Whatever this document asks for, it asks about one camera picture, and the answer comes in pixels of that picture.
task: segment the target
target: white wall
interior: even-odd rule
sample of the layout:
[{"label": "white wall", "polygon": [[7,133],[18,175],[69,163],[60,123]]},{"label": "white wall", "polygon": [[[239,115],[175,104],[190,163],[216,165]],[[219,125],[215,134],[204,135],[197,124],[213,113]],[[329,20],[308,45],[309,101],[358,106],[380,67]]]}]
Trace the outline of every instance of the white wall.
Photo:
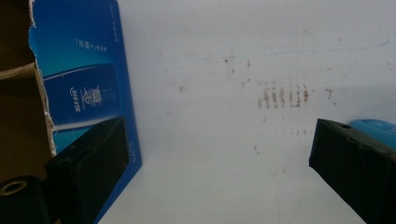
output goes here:
[{"label": "white wall", "polygon": [[119,2],[144,167],[102,223],[363,223],[308,158],[396,122],[396,1]]}]

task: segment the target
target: brown cardboard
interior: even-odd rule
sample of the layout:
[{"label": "brown cardboard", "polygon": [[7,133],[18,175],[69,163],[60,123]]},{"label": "brown cardboard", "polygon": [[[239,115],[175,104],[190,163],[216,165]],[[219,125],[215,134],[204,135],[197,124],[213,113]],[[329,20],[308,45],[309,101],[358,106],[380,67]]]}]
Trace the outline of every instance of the brown cardboard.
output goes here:
[{"label": "brown cardboard", "polygon": [[44,178],[51,158],[29,26],[27,0],[0,1],[0,182],[18,175]]}]

